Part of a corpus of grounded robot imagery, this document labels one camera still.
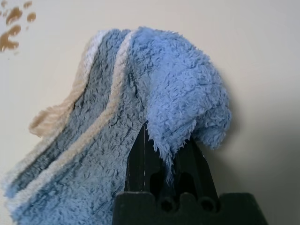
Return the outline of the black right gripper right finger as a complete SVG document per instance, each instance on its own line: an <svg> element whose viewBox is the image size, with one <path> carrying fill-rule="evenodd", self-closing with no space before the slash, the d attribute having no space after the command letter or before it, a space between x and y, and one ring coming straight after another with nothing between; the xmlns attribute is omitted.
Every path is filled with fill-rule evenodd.
<svg viewBox="0 0 300 225"><path fill-rule="evenodd" d="M174 171L176 195L190 193L196 200L209 198L218 202L208 162L193 138L187 140L176 153Z"/></svg>

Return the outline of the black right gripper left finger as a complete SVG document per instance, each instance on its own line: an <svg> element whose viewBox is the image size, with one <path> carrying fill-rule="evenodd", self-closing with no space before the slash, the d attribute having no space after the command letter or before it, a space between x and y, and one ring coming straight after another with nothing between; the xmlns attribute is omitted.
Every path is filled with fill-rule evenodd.
<svg viewBox="0 0 300 225"><path fill-rule="evenodd" d="M164 166L159 151L154 150L154 141L149 138L147 128L145 122L127 158L124 190L159 195L164 186Z"/></svg>

